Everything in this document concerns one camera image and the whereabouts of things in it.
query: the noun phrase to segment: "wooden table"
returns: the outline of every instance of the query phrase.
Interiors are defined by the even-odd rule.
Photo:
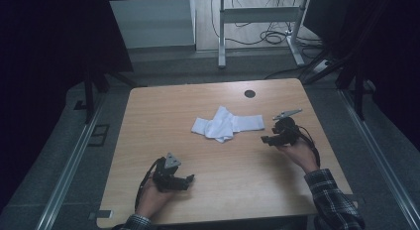
[[[246,90],[254,98],[244,95]],[[265,130],[235,134],[220,144],[191,133],[197,117],[211,120],[218,107],[234,115],[262,114]],[[101,228],[124,223],[134,212],[140,182],[152,163],[172,152],[182,161],[176,176],[195,174],[156,217],[155,224],[193,223],[316,213],[303,170],[260,136],[272,136],[272,117],[293,115],[316,142],[321,167],[331,170],[343,193],[352,193],[308,97],[297,79],[188,84],[133,89],[127,104],[101,210]]]

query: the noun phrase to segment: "plaid sleeve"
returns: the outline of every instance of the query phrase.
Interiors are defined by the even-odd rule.
[[[149,230],[150,225],[149,218],[132,214],[120,230]]]
[[[319,216],[317,229],[365,229],[365,222],[353,203],[338,189],[328,169],[311,172],[305,180],[312,192]]]

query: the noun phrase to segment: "white cloth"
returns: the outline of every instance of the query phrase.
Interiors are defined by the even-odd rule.
[[[220,106],[212,120],[197,118],[191,132],[216,139],[220,143],[233,139],[234,133],[264,129],[263,116],[235,116]]]

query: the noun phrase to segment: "person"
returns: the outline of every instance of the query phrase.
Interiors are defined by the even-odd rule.
[[[314,218],[315,229],[357,230],[365,229],[365,222],[353,203],[338,189],[328,169],[320,169],[315,155],[305,141],[299,139],[293,146],[278,146],[304,172],[318,210]],[[149,178],[145,184],[139,206],[121,230],[147,230],[154,216],[175,195],[175,191],[158,191]]]

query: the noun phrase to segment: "person's left hand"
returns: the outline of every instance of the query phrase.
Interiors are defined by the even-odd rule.
[[[150,219],[155,213],[160,211],[175,194],[175,190],[164,190],[163,192],[160,192],[155,182],[149,178],[143,188],[136,214]]]

